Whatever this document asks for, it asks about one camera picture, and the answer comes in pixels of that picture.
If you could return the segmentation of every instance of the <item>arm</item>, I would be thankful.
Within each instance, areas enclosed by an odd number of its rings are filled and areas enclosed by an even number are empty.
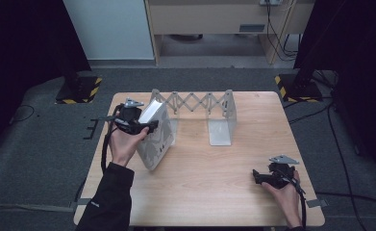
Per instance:
[[[294,178],[299,181],[298,171],[294,172]],[[274,196],[286,217],[288,229],[293,231],[305,230],[298,213],[299,195],[295,187],[292,184],[287,184],[278,190],[265,182],[262,183],[262,186]]]
[[[94,198],[88,203],[76,230],[127,230],[130,223],[130,189],[134,172],[126,166],[147,134],[143,129],[131,136],[118,129],[110,138],[113,160],[107,167]]]

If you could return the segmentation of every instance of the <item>metal bracket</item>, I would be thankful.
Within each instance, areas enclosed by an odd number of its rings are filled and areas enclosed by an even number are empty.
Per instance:
[[[88,127],[87,130],[91,130],[91,134],[87,138],[83,138],[83,140],[91,140],[94,137],[95,129],[97,128],[98,119],[91,119],[90,121],[94,122],[94,126]]]
[[[237,111],[233,91],[226,90],[220,98],[216,98],[212,92],[206,92],[202,98],[196,94],[190,92],[185,98],[182,98],[177,91],[173,91],[165,98],[158,90],[153,89],[151,101],[156,99],[159,102],[165,102],[168,109],[173,110],[173,114],[177,116],[170,119],[175,138],[180,109],[186,107],[189,111],[194,112],[197,108],[202,107],[206,109],[210,144],[212,146],[232,145],[233,132],[237,124]],[[212,115],[212,111],[215,110],[221,110],[221,116]]]
[[[130,97],[127,97],[127,99],[125,100],[125,104],[124,104],[125,108],[136,108],[139,106],[143,106],[143,102],[137,102]]]
[[[329,203],[325,199],[321,199],[321,200],[315,199],[315,200],[308,200],[307,205],[309,208],[313,208],[317,206],[320,206],[323,208],[323,207],[329,206]]]
[[[276,156],[276,157],[273,157],[273,158],[269,158],[269,161],[277,163],[277,164],[293,164],[293,165],[299,164],[298,161],[293,160],[286,155],[280,155],[280,156]]]

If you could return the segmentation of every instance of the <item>black object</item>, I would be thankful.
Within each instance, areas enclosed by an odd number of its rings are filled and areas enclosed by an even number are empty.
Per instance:
[[[253,169],[253,176],[257,184],[266,182],[273,186],[274,188],[281,189],[283,188],[290,179],[293,178],[293,172],[295,167],[290,167],[288,164],[277,164],[271,163],[268,166],[270,175],[268,174],[259,174],[255,169]]]
[[[50,48],[45,31],[62,52]],[[90,70],[62,0],[0,1],[0,136],[27,89],[65,76],[62,60],[71,73]]]
[[[45,41],[44,45],[48,50],[49,55],[53,59],[56,67],[64,77],[64,84],[56,96],[56,101],[61,102],[65,99],[72,99],[76,102],[82,102],[82,99],[88,99],[91,92],[95,88],[95,82],[98,77],[80,77],[68,52],[70,52],[60,37],[65,37],[67,34],[77,39],[77,48],[81,50],[82,56],[86,59],[83,48],[75,33],[74,26],[71,23],[70,17],[62,1],[44,4],[43,1],[34,0],[20,0],[28,9],[28,12],[36,21],[36,29]],[[48,8],[59,8],[60,13],[54,14]],[[65,23],[66,30],[61,29],[61,23]]]
[[[203,34],[199,35],[170,35],[172,38],[176,40],[183,40],[183,41],[193,41],[199,40],[203,38]]]
[[[339,73],[333,96],[357,154],[376,162],[376,11],[369,12],[375,19],[361,35],[350,63]]]
[[[341,72],[375,18],[376,3],[371,1],[316,0],[294,64],[299,71],[280,75],[287,97],[321,98],[313,72]]]
[[[276,189],[281,189],[288,183],[291,183],[295,187],[296,191],[299,194],[299,199],[301,200],[302,208],[302,226],[306,228],[307,226],[307,209],[305,205],[304,190],[302,190],[299,181],[293,177],[293,172],[295,167],[290,167],[288,164],[278,164],[271,163],[268,166],[270,175],[259,174],[255,169],[253,169],[253,176],[256,181],[256,184],[261,184],[266,182]]]
[[[159,122],[157,120],[151,121],[150,123],[139,123],[138,119],[142,110],[137,107],[127,107],[125,104],[119,104],[113,110],[113,115],[109,117],[111,121],[109,124],[109,130],[104,137],[103,150],[101,155],[101,170],[106,171],[107,166],[107,148],[109,146],[110,137],[113,132],[113,125],[130,135],[139,134],[144,127],[149,127],[149,133],[153,133],[156,128],[158,128]]]
[[[158,128],[159,122],[157,120],[151,121],[149,123],[139,123],[138,119],[142,112],[141,109],[137,107],[127,108],[124,104],[120,104],[118,107],[119,116],[114,120],[116,127],[130,135],[139,134],[143,128],[149,127],[149,133],[153,133],[156,128]]]

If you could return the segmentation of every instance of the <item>black cable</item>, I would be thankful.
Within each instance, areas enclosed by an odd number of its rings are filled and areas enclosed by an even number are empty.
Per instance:
[[[359,198],[359,199],[363,199],[363,200],[368,200],[368,201],[371,201],[371,202],[376,202],[376,199],[375,198],[371,198],[371,197],[368,197],[368,196],[365,196],[365,195],[357,195],[357,194],[347,194],[347,193],[338,193],[338,192],[318,192],[318,191],[315,191],[316,194],[326,194],[326,195],[335,195],[335,196],[344,196],[344,197],[351,197],[351,196],[354,196],[356,198]]]
[[[305,205],[306,199],[304,196],[304,193],[305,193],[304,190],[302,190],[301,186],[299,185],[299,181],[297,179],[293,177],[289,177],[278,168],[275,168],[274,170],[279,172],[285,179],[287,179],[287,181],[290,182],[293,185],[293,187],[296,189],[296,191],[298,192],[299,199],[301,200],[302,226],[304,227],[304,229],[306,229],[307,228],[307,207]]]
[[[117,105],[115,107],[115,109],[113,110],[113,116],[116,116],[116,114],[118,113],[118,111],[120,110],[121,107],[122,107],[122,104]],[[107,148],[109,146],[111,134],[113,133],[113,131],[115,131],[115,129],[116,129],[116,127],[113,129],[113,119],[111,119],[107,134],[104,137],[103,150],[102,150],[102,153],[101,153],[101,170],[103,171],[103,173],[107,169]]]
[[[20,105],[19,107],[17,107],[17,109],[19,109],[19,108],[23,108],[23,107],[28,107],[28,108],[32,109],[31,114],[28,115],[28,116],[26,116],[26,117],[24,117],[24,118],[21,118],[21,119],[14,119],[14,117],[13,117],[13,118],[11,119],[10,124],[12,124],[12,123],[14,123],[14,122],[21,122],[21,121],[24,121],[24,120],[30,118],[30,117],[35,113],[35,108],[32,107],[32,106],[30,106],[30,105],[26,105],[26,104]]]
[[[316,78],[313,77],[314,80],[318,81],[319,83],[323,84],[324,86],[326,86],[330,89],[335,87],[336,83],[334,83],[334,84],[331,83],[328,80],[328,78],[326,78],[326,76],[325,76],[325,74],[323,73],[322,70],[315,70],[314,72],[317,73],[320,76],[320,78],[322,79],[322,80],[319,80],[319,79],[316,79]]]
[[[284,109],[289,108],[290,106],[293,106],[293,105],[295,105],[295,104],[297,104],[297,103],[299,103],[299,101],[296,101],[296,102],[293,102],[293,103],[291,103],[291,104],[288,104],[288,105],[284,106],[283,108],[284,108]]]
[[[268,38],[269,43],[270,43],[270,44],[272,45],[272,47],[274,48],[275,53],[277,54],[277,56],[278,56],[278,58],[279,58],[280,60],[282,60],[282,61],[286,61],[286,62],[294,61],[295,59],[294,59],[293,57],[296,56],[296,54],[287,54],[287,53],[285,52],[285,49],[284,49],[283,45],[281,44],[281,42],[280,42],[280,40],[279,40],[279,38],[278,38],[278,35],[277,35],[277,33],[275,32],[275,30],[274,30],[274,27],[272,26],[272,23],[271,23],[271,20],[270,20],[270,15],[271,15],[271,8],[270,8],[270,7],[271,7],[271,5],[270,5],[269,1],[266,1],[266,10],[267,10],[266,37]],[[269,27],[271,27],[271,29],[272,29],[274,35],[277,37],[278,45],[279,45],[280,48],[283,50],[284,54],[285,54],[287,57],[290,57],[290,58],[293,58],[293,59],[286,60],[286,59],[283,59],[283,58],[280,56],[280,54],[279,54],[279,52],[278,52],[278,50],[277,50],[277,47],[272,43],[272,41],[271,41],[271,39],[270,39],[270,37],[269,37]]]
[[[289,35],[286,36],[286,40],[284,41],[284,46],[283,46],[284,48],[283,49],[284,49],[285,52],[294,53],[294,54],[291,54],[291,55],[296,56],[296,54],[298,53],[297,50],[296,51],[291,51],[291,50],[287,50],[286,49],[286,46],[287,46],[287,43],[288,43],[288,39],[289,39]]]
[[[302,119],[304,119],[304,118],[307,118],[307,117],[311,117],[311,116],[318,115],[318,114],[324,112],[326,109],[328,109],[328,107],[329,107],[330,105],[325,106],[323,109],[321,109],[321,110],[319,110],[319,111],[317,111],[317,112],[315,112],[315,113],[312,113],[312,114],[309,114],[309,115],[303,115],[303,116],[301,116],[301,117],[298,117],[298,118],[295,118],[295,119],[293,119],[293,120],[290,120],[290,121],[289,121],[289,124],[292,124],[292,123],[298,122],[298,121],[300,121],[300,120],[302,120]]]
[[[345,176],[346,176],[346,182],[347,182],[347,188],[349,190],[349,193],[350,193],[350,199],[352,201],[352,206],[353,206],[353,211],[355,212],[355,216],[356,216],[356,219],[358,220],[359,222],[359,225],[361,226],[361,228],[365,231],[365,227],[362,223],[362,220],[361,220],[361,217],[359,216],[359,213],[358,213],[358,210],[356,208],[356,204],[355,204],[355,197],[352,193],[352,186],[350,184],[350,178],[349,178],[349,173],[347,171],[347,167],[346,167],[346,163],[344,162],[344,158],[343,158],[343,154],[340,150],[340,146],[339,146],[339,143],[338,143],[338,138],[337,138],[337,134],[335,133],[335,129],[334,129],[334,125],[332,124],[332,120],[331,120],[331,107],[332,105],[334,104],[334,102],[332,102],[328,107],[327,107],[327,115],[328,115],[328,120],[329,120],[329,125],[331,126],[331,131],[332,131],[332,135],[334,136],[334,139],[335,139],[335,143],[337,145],[337,149],[338,149],[338,154],[340,156],[340,159],[341,159],[341,162],[342,162],[342,165],[343,165],[343,170],[344,170],[344,173],[345,173]]]

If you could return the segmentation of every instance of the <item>cabinet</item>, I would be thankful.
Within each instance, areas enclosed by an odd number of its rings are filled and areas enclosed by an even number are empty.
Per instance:
[[[311,0],[284,0],[271,7],[254,0],[145,0],[145,4],[157,62],[162,35],[257,34],[272,64],[275,47],[286,34],[302,34],[313,8]]]
[[[63,0],[90,64],[153,61],[143,0]]]

